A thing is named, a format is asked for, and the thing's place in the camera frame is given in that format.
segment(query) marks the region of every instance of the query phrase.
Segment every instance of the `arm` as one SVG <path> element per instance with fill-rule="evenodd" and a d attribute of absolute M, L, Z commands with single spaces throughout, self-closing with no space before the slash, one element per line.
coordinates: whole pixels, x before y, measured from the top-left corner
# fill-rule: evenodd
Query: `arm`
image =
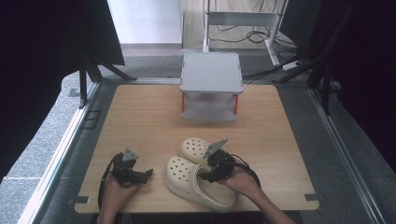
<path fill-rule="evenodd" d="M 137 185 L 121 186 L 111 173 L 108 174 L 97 223 L 113 224 L 117 213 L 130 201 L 137 189 Z"/>
<path fill-rule="evenodd" d="M 220 184 L 227 186 L 236 193 L 247 196 L 255 203 L 265 218 L 271 224 L 292 224 L 294 223 L 285 213 L 274 205 L 267 195 L 259 188 L 254 178 L 245 170 L 234 167 L 233 173 L 229 178 L 219 181 Z"/>

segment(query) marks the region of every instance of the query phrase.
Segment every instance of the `crocs shoe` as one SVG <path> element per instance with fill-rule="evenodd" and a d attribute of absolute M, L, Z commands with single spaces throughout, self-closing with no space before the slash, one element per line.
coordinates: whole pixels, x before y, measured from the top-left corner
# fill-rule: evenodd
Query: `crocs shoe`
<path fill-rule="evenodd" d="M 166 165 L 165 185 L 176 195 L 211 208 L 217 213 L 229 212 L 235 204 L 235 193 L 221 184 L 209 183 L 198 176 L 211 171 L 204 164 L 194 164 L 172 157 Z"/>
<path fill-rule="evenodd" d="M 203 158 L 210 143 L 204 139 L 191 137 L 183 141 L 180 147 L 179 155 L 192 161 L 195 164 L 207 164 L 207 160 Z"/>

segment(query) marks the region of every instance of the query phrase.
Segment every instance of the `pair of shoes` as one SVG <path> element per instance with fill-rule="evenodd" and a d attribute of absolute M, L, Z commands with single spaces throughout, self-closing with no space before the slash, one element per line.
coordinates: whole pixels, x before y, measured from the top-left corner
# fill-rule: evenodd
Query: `pair of shoes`
<path fill-rule="evenodd" d="M 173 156 L 166 165 L 165 185 L 176 195 L 211 208 L 217 213 L 227 213 L 235 204 L 235 193 L 227 187 L 210 183 L 199 177 L 212 170 L 203 159 L 210 146 L 206 140 L 188 138 L 183 141 L 179 156 Z"/>

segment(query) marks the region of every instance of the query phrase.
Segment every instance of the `wooden tabletop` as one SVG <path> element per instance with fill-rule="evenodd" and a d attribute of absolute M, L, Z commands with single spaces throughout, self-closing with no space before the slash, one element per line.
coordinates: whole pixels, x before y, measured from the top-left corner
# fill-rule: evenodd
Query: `wooden tabletop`
<path fill-rule="evenodd" d="M 98 213 L 100 179 L 114 155 L 130 148 L 140 158 L 139 172 L 154 169 L 123 208 L 128 213 L 208 212 L 199 204 L 182 199 L 163 183 L 163 172 L 171 156 L 177 155 L 183 140 L 200 137 L 209 142 L 228 138 L 224 146 L 250 164 L 262 182 L 262 189 L 282 210 L 315 210 L 318 201 L 296 144 L 288 118 L 274 86 L 247 85 L 239 96 L 235 121 L 197 121 L 181 117 L 178 85 L 119 86 L 106 116 L 79 196 L 88 203 L 76 203 L 81 214 Z M 257 211 L 238 195 L 234 211 Z"/>

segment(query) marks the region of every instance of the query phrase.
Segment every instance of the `wooden table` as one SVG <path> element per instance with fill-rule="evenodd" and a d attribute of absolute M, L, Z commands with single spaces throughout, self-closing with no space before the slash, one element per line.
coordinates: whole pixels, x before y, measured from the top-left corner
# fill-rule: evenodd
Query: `wooden table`
<path fill-rule="evenodd" d="M 76 203 L 76 211 L 99 212 L 100 178 L 113 156 L 126 147 L 140 156 L 134 166 L 136 171 L 153 168 L 154 173 L 123 212 L 210 211 L 176 196 L 163 183 L 166 163 L 177 155 L 182 141 L 189 137 L 209 142 L 228 138 L 224 148 L 250 164 L 262 182 L 262 189 L 280 209 L 318 208 L 318 201 L 305 198 L 315 191 L 274 86 L 245 86 L 239 97 L 238 118 L 215 122 L 183 119 L 178 85 L 122 85 L 115 93 L 79 192 L 79 196 L 89 197 L 88 203 Z M 257 211 L 258 208 L 238 195 L 233 210 Z"/>

